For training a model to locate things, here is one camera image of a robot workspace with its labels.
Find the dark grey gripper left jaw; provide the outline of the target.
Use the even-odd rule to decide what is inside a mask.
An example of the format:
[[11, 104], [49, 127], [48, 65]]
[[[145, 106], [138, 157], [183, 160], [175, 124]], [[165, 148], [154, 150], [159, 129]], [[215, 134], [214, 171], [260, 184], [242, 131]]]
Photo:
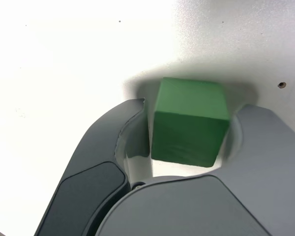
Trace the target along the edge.
[[38, 236], [93, 236], [136, 182], [152, 177], [145, 100], [109, 110], [77, 145], [36, 230]]

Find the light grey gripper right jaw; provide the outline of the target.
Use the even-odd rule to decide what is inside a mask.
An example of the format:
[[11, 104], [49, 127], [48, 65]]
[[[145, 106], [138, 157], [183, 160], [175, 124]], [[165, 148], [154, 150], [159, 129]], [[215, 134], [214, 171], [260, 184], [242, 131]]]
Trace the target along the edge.
[[240, 146], [218, 169], [158, 178], [105, 216], [99, 236], [295, 236], [295, 132], [273, 111], [235, 116]]

